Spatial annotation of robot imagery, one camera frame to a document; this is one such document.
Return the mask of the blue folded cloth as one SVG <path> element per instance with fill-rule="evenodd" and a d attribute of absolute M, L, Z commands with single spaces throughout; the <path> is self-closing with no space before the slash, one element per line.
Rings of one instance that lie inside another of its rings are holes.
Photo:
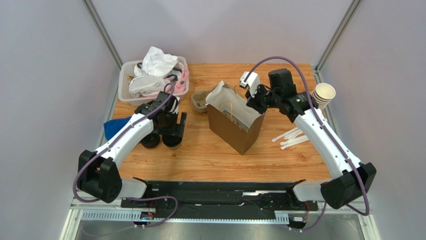
<path fill-rule="evenodd" d="M 112 139 L 132 117 L 111 119 L 103 124 L 104 136 L 107 141 Z"/>

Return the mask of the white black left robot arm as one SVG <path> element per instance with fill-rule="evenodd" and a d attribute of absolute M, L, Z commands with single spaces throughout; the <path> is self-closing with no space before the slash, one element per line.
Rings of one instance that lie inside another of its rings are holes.
<path fill-rule="evenodd" d="M 90 203 L 142 198 L 148 188 L 147 182 L 122 178 L 119 167 L 137 144 L 152 149 L 162 142 L 170 150 L 180 148 L 187 113 L 179 113 L 179 101 L 179 97 L 161 91 L 155 100 L 141 104 L 104 145 L 95 151 L 83 151 L 78 159 L 73 192 L 89 195 Z"/>

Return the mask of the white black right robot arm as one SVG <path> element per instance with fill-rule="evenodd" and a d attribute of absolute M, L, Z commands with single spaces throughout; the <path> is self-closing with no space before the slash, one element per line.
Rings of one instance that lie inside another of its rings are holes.
<path fill-rule="evenodd" d="M 269 86 L 260 82 L 255 72 L 243 73 L 240 87 L 247 90 L 247 106 L 264 114 L 277 108 L 309 139 L 324 160 L 331 179 L 300 180 L 286 189 L 296 203 L 324 201 L 333 209 L 348 206 L 371 188 L 377 170 L 372 163 L 362 163 L 331 129 L 315 100 L 306 92 L 297 92 L 291 72 L 269 72 Z"/>

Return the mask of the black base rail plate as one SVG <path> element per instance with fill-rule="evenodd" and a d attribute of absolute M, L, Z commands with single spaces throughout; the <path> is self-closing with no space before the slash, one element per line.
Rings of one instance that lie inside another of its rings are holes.
<path fill-rule="evenodd" d="M 291 200 L 286 190 L 290 182 L 148 181 L 144 198 L 123 199 L 122 208 L 155 210 L 155 217 L 174 219 L 272 220 L 276 211 L 304 215 L 321 209 L 317 202 Z"/>

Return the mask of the pink white item in basket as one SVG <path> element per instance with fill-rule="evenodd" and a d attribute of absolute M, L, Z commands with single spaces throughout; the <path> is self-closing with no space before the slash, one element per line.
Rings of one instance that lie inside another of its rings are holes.
<path fill-rule="evenodd" d="M 189 81 L 189 70 L 184 66 L 176 66 L 165 78 L 148 75 L 142 71 L 142 63 L 134 67 L 134 77 L 130 81 L 128 91 L 134 98 L 154 97 L 162 91 L 166 84 L 174 83 L 174 94 L 183 93 Z"/>

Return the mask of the brown paper bag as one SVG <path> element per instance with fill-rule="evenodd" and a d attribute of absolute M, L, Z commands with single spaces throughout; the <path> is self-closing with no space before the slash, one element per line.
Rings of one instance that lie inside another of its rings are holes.
<path fill-rule="evenodd" d="M 205 100 L 209 128 L 244 155 L 258 139 L 265 115 L 246 106 L 247 101 L 224 81 Z"/>

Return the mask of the brown paper coffee cup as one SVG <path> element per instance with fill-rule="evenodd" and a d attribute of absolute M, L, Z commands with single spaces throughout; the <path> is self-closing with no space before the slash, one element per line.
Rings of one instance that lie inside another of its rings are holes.
<path fill-rule="evenodd" d="M 171 151 L 177 151 L 177 150 L 179 150 L 180 148 L 181 148 L 181 145 L 177 145 L 177 146 L 170 147 L 169 149 L 170 149 Z"/>

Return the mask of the white straw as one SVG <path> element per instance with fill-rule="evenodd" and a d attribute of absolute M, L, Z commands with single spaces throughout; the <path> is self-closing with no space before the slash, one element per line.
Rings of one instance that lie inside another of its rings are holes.
<path fill-rule="evenodd" d="M 273 138 L 271 141 L 272 142 L 276 142 L 277 140 L 279 140 L 279 139 L 284 139 L 285 137 L 288 137 L 288 136 L 290 136 L 290 135 L 292 135 L 292 134 L 294 134 L 294 133 L 298 133 L 298 132 L 300 132 L 301 130 L 298 128 L 298 127 L 295 127 L 295 128 L 293 128 L 293 129 L 291 129 L 291 130 L 289 130 L 289 131 L 287 131 L 287 132 L 285 132 L 285 133 L 283 133 L 283 134 L 281 134 L 281 135 L 279 135 L 279 136 L 277 136 L 277 137 L 275 137 L 275 138 Z"/>
<path fill-rule="evenodd" d="M 292 147 L 294 145 L 304 143 L 308 141 L 308 137 L 306 135 L 302 136 L 286 136 L 283 138 L 284 141 L 280 143 L 280 149 L 284 150 L 286 148 Z"/>

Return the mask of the stack of paper cups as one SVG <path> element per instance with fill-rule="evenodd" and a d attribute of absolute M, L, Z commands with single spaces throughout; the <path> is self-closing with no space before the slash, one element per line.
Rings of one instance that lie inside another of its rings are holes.
<path fill-rule="evenodd" d="M 332 85 L 322 82 L 316 85 L 311 96 L 318 104 L 318 108 L 323 110 L 336 96 L 336 90 Z"/>

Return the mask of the aluminium frame rail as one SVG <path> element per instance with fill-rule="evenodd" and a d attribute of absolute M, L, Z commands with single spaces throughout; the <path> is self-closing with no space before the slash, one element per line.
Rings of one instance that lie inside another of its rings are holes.
<path fill-rule="evenodd" d="M 158 218 L 149 208 L 111 203 L 71 204 L 63 240 L 378 240 L 372 215 L 318 203 L 313 213 L 279 210 L 270 220 Z"/>

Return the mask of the black plastic cup lid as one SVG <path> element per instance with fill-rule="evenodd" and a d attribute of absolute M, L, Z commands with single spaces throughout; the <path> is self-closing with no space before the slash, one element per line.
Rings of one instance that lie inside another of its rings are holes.
<path fill-rule="evenodd" d="M 176 135 L 163 135 L 162 142 L 168 148 L 179 147 L 182 143 L 183 138 Z"/>

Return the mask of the crumpled white paper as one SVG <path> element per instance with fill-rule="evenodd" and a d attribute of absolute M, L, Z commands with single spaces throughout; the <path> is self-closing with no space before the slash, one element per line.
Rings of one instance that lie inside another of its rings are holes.
<path fill-rule="evenodd" d="M 135 64 L 133 69 L 134 76 L 165 78 L 178 62 L 178 56 L 164 53 L 160 48 L 151 46 L 144 59 Z"/>

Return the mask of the white plastic basket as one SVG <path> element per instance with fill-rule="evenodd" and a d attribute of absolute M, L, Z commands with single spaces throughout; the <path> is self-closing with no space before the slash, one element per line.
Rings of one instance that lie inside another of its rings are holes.
<path fill-rule="evenodd" d="M 178 97 L 180 100 L 183 100 L 190 89 L 190 73 L 188 70 L 188 64 L 184 57 L 178 57 L 179 63 L 183 64 L 183 73 L 179 81 L 175 85 L 173 95 Z M 127 102 L 132 106 L 139 106 L 143 103 L 155 100 L 157 95 L 151 94 L 147 96 L 133 97 L 129 92 L 129 85 L 131 83 L 130 78 L 135 76 L 134 68 L 138 63 L 141 63 L 142 60 L 129 61 L 122 65 L 119 80 L 118 80 L 118 99 L 122 102 Z"/>

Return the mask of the cardboard cup carrier tray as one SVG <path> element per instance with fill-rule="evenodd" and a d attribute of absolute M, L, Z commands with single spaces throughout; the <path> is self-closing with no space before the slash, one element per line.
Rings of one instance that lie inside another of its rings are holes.
<path fill-rule="evenodd" d="M 207 96 L 212 92 L 212 90 L 202 90 L 195 92 L 191 96 L 191 104 L 193 109 L 198 113 L 206 113 L 207 112 L 207 105 L 206 105 L 206 98 Z"/>

